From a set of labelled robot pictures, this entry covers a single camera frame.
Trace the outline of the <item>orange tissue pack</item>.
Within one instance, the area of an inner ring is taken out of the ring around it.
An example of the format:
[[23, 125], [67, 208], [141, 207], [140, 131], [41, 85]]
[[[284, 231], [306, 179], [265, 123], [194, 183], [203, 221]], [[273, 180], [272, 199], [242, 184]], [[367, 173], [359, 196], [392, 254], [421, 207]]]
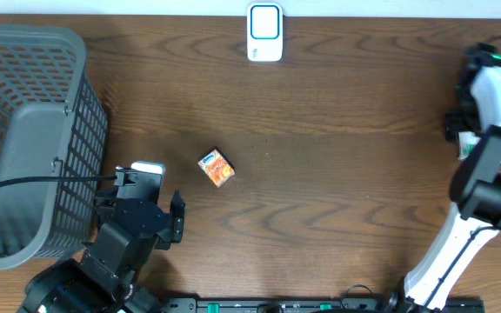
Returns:
[[235, 175], [234, 168], [218, 149], [210, 151], [197, 164], [218, 188]]

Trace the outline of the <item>white green medicine box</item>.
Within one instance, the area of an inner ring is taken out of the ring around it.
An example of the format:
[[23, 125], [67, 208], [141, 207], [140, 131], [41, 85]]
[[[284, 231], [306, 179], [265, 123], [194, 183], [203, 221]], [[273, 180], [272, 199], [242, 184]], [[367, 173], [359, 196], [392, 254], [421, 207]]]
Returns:
[[480, 137], [474, 132], [463, 131], [458, 133], [458, 160], [465, 160], [478, 144]]

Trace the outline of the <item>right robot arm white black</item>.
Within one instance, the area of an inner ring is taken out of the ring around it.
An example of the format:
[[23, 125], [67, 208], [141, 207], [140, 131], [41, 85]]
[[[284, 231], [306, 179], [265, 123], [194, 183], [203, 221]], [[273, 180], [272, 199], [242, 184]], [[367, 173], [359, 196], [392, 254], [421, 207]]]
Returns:
[[464, 53], [459, 106], [445, 116], [445, 137], [477, 139], [451, 180], [451, 207], [421, 262], [386, 302], [386, 312], [442, 312], [457, 280], [501, 232], [501, 53], [492, 40]]

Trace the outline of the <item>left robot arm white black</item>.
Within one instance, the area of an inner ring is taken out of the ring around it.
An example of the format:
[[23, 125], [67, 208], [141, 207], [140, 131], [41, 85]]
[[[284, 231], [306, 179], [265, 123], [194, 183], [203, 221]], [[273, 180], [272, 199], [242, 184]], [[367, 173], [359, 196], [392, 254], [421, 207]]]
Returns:
[[162, 164], [144, 161], [118, 168], [113, 188], [93, 200], [100, 223], [96, 239], [80, 260], [62, 260], [36, 275], [19, 311], [162, 311], [163, 303], [136, 280], [154, 250], [168, 250], [183, 238], [180, 194], [173, 195], [168, 212], [157, 204], [164, 172]]

